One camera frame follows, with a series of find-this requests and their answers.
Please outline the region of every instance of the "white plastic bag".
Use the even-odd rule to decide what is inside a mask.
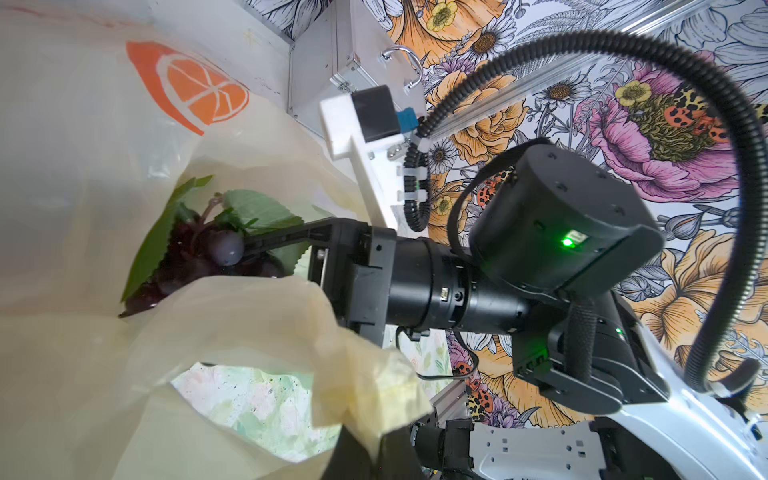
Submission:
[[[404,357],[339,328],[298,277],[202,279],[117,318],[180,178],[216,176],[200,202],[245,187],[366,220],[278,107],[149,28],[26,6],[0,8],[0,65],[5,477],[319,478],[327,454],[288,465],[192,410],[167,382],[195,361],[313,375],[313,420],[374,455],[430,410]]]

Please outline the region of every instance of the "artificial grape cluster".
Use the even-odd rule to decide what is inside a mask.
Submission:
[[[267,252],[243,258],[243,232],[236,226],[218,218],[205,223],[218,203],[219,199],[214,198],[202,215],[189,210],[185,218],[177,218],[165,257],[152,277],[125,300],[125,311],[120,317],[151,309],[182,286],[204,276],[286,275],[283,264]]]

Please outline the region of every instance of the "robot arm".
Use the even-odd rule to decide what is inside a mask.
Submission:
[[[663,237],[631,185],[570,151],[537,139],[496,157],[455,202],[450,247],[394,230],[392,206],[400,204],[412,230],[427,224],[424,154],[439,122],[495,75],[570,51],[654,61],[699,87],[729,126],[744,215],[723,291],[684,374],[611,292],[660,251]],[[746,361],[719,382],[706,380],[768,237],[768,148],[749,102],[732,82],[695,55],[655,40],[605,31],[543,38],[490,61],[449,93],[411,134],[402,163],[407,128],[384,94],[355,92],[321,104],[329,150],[335,158],[352,157],[372,225],[308,223],[249,239],[247,254],[309,241],[310,280],[323,288],[340,325],[375,343],[387,323],[412,339],[431,328],[509,334],[519,379],[552,401],[598,416],[561,429],[561,437],[557,429],[510,432],[459,419],[437,426],[418,422],[409,439],[419,462],[447,478],[765,478],[762,435],[744,407],[760,366]],[[372,104],[386,106],[381,118]],[[465,249],[456,228],[459,206],[484,179],[511,166],[515,175],[497,189]],[[401,432],[397,438],[399,443],[394,436],[382,441],[371,476],[410,478],[379,474],[387,470],[381,461],[396,461],[390,454],[399,450],[390,446],[404,442]],[[345,452],[341,447],[337,460]],[[401,453],[413,459],[409,449]]]

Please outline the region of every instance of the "yellow flower illustration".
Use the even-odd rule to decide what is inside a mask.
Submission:
[[[438,3],[432,9],[432,17],[427,21],[427,30],[441,31],[453,23],[458,6],[456,2]]]
[[[650,98],[650,85],[633,80],[623,87],[616,90],[616,98],[619,103],[625,107],[631,107],[634,104],[640,104]]]
[[[701,230],[677,264],[669,250],[661,254],[661,267],[672,278],[661,295],[633,302],[632,309],[654,333],[670,356],[685,365],[703,318],[712,306],[723,281],[733,234],[715,235],[714,230]],[[768,260],[764,260],[754,283],[752,295],[741,311],[739,321],[720,351],[720,359],[710,373],[719,379],[738,366],[750,352],[768,345]],[[768,413],[768,384],[758,378],[747,404],[760,413]]]
[[[493,18],[504,11],[502,2],[483,2],[482,0],[453,0],[439,2],[435,7],[433,2],[425,5],[424,0],[402,0],[402,15],[390,17],[392,29],[389,37],[398,45],[407,45],[420,58],[424,58],[426,67],[440,62],[440,58],[456,45],[456,42],[468,33],[472,33],[467,45],[459,53],[463,53],[482,33],[481,30]],[[450,22],[435,16],[451,12]]]
[[[453,205],[458,201],[458,196],[464,190],[464,182],[461,180],[445,182],[448,172],[435,175],[430,181],[432,188],[432,212],[429,214],[429,238],[437,243],[448,244],[448,216]],[[462,215],[458,219],[458,231],[462,232],[467,223],[467,205],[472,201],[472,195],[462,205]]]
[[[467,78],[467,75],[461,71],[454,71],[448,74],[442,79],[437,88],[427,95],[427,101],[437,105],[465,78]],[[469,95],[466,100],[459,104],[454,112],[460,112],[474,102],[492,96],[499,89],[506,87],[513,81],[515,81],[513,75],[502,75],[492,80],[483,89],[474,91]],[[523,103],[520,101],[510,105],[491,117],[483,118],[471,127],[467,127],[454,134],[452,140],[458,148],[458,155],[470,165],[474,165],[479,161],[489,162],[496,155],[506,151],[509,141],[525,119],[525,114],[528,113],[528,107],[524,107]]]

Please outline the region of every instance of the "floral wallpaper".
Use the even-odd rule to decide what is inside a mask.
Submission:
[[[397,44],[422,59],[428,108],[482,62],[543,35],[611,28],[661,0],[362,0]],[[327,6],[325,0],[247,0],[291,38]],[[768,122],[768,5],[766,0],[713,0],[655,35],[720,66]],[[510,71],[476,91],[456,111],[493,95],[546,61]],[[545,136],[632,184],[667,238],[664,251],[616,286],[671,358],[684,366],[690,345],[720,286],[739,221],[737,171],[717,112],[689,85],[639,62],[603,58],[569,78],[544,85],[516,104],[448,138],[429,152],[432,215],[429,236],[447,242],[446,224],[459,193],[493,157],[529,138]],[[462,205],[462,241],[496,187],[510,172],[487,180]],[[711,376],[745,358],[764,370],[749,406],[768,414],[768,262]],[[508,336],[465,334],[480,359],[467,383],[477,422],[498,427],[554,427],[587,417],[538,395],[512,374]],[[472,361],[447,335],[450,366]]]

